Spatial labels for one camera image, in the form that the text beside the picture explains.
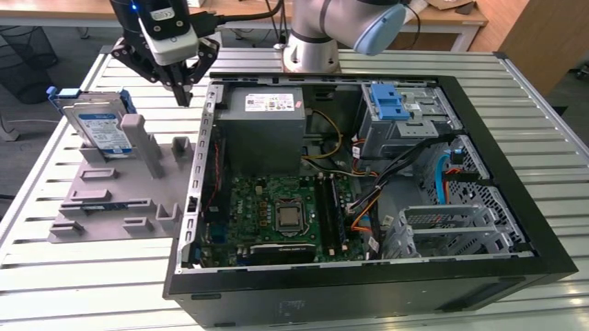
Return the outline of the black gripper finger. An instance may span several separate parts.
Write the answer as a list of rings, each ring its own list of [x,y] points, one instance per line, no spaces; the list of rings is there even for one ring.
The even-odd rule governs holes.
[[[197,51],[198,61],[192,67],[188,68],[186,78],[185,78],[185,95],[186,100],[184,101],[185,106],[189,106],[193,98],[193,85],[197,84],[209,72],[214,62],[218,59],[218,53],[221,44],[210,38],[200,39],[200,50]]]
[[[177,103],[184,104],[182,66],[161,66],[154,59],[147,43],[135,48],[126,38],[121,38],[111,50],[113,57],[133,69],[150,83],[161,83],[173,92]]]

